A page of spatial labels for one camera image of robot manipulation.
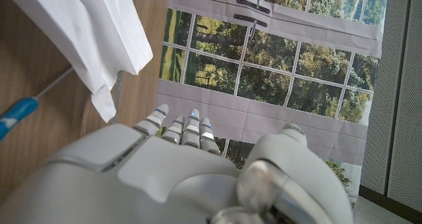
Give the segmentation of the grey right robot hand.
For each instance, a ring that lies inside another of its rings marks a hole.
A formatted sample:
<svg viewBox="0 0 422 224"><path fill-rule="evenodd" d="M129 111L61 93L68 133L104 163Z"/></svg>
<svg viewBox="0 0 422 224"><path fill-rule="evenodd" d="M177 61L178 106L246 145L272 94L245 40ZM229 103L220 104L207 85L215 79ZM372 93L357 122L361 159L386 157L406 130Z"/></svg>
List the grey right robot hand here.
<svg viewBox="0 0 422 224"><path fill-rule="evenodd" d="M262 136L238 169L197 110L158 136L168 111L62 148L1 205L1 222L353 223L343 185L299 126Z"/></svg>

